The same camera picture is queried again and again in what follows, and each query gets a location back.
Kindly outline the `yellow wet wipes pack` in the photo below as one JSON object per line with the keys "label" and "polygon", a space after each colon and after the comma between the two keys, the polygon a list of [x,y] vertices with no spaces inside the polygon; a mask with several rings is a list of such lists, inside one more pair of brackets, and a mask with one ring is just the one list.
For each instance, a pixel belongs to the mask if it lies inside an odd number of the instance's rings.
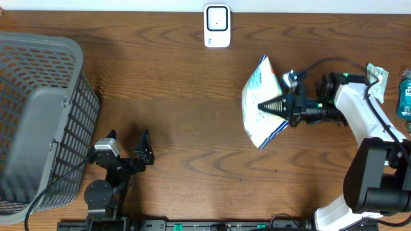
{"label": "yellow wet wipes pack", "polygon": [[241,95],[244,129],[253,145],[260,150],[288,126],[288,121],[260,110],[258,104],[282,93],[269,57],[263,55]]}

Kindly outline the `pale green small packet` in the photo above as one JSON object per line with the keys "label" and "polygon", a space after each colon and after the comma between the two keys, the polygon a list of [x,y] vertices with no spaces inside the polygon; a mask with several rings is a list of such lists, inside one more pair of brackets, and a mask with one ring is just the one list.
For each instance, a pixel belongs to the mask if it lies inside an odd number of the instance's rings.
{"label": "pale green small packet", "polygon": [[367,64],[367,79],[371,84],[369,91],[380,103],[384,103],[388,77],[388,71],[371,63]]}

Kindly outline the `teal spray bottle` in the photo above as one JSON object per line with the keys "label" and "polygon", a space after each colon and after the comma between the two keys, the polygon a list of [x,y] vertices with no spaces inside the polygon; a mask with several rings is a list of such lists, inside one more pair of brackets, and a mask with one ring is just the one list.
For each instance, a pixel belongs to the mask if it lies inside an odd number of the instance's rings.
{"label": "teal spray bottle", "polygon": [[403,81],[400,83],[400,95],[399,95],[399,106],[397,109],[397,115],[410,120],[410,68],[406,67],[401,75]]}

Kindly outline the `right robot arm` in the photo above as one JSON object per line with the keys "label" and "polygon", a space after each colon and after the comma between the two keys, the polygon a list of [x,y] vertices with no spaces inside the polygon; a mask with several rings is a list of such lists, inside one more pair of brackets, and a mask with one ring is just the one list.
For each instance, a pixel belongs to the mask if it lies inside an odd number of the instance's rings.
{"label": "right robot arm", "polygon": [[292,76],[296,93],[259,103],[258,109],[286,119],[343,122],[350,127],[358,151],[346,173],[343,194],[314,213],[316,230],[354,230],[394,223],[383,216],[410,212],[410,141],[390,122],[363,74],[330,73],[316,84],[317,98],[306,97],[302,81]]}

